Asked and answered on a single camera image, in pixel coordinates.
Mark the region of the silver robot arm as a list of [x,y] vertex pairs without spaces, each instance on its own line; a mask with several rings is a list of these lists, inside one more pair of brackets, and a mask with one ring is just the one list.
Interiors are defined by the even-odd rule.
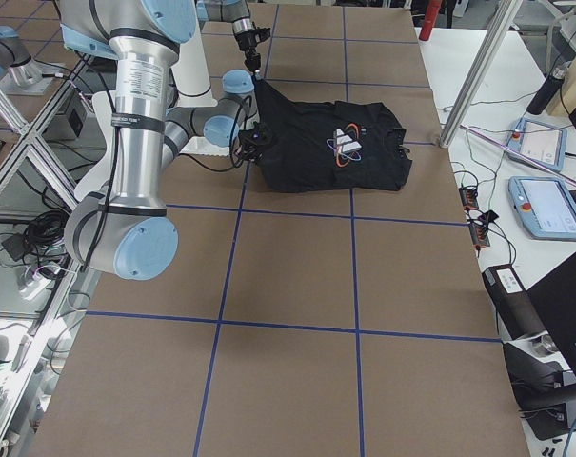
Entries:
[[197,17],[203,22],[230,23],[232,34],[244,54],[244,64],[253,75],[262,66],[258,45],[270,38],[270,28],[255,25],[245,0],[199,0],[195,2]]
[[[232,150],[258,121],[254,80],[259,28],[244,1],[64,1],[68,49],[116,62],[114,91],[101,94],[109,114],[106,156],[78,184],[65,228],[69,255],[83,267],[145,281],[160,275],[178,248],[178,233],[158,189],[163,170],[195,137]],[[200,28],[229,24],[244,67],[210,93]]]

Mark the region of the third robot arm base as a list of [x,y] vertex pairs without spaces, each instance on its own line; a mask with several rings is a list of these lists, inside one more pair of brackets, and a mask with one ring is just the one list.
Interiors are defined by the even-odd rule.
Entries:
[[7,95],[42,96],[52,82],[15,29],[0,26],[0,89]]

